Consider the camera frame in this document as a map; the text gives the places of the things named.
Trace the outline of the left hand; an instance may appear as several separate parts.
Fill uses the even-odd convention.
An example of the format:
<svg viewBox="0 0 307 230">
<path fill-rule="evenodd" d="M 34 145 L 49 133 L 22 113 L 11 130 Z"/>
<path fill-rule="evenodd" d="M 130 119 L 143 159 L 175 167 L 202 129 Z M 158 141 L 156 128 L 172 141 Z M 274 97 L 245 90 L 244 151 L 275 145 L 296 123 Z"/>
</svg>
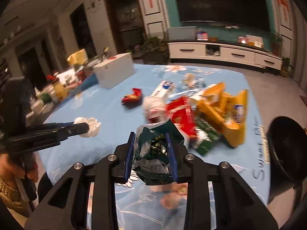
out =
<svg viewBox="0 0 307 230">
<path fill-rule="evenodd" d="M 17 189 L 16 178 L 24 178 L 27 175 L 28 179 L 36 183 L 39 179 L 39 170 L 35 157 L 33 158 L 33 169 L 25 172 L 20 166 L 12 161 L 8 154 L 1 154 L 0 160 L 0 175 L 10 187 Z"/>
</svg>

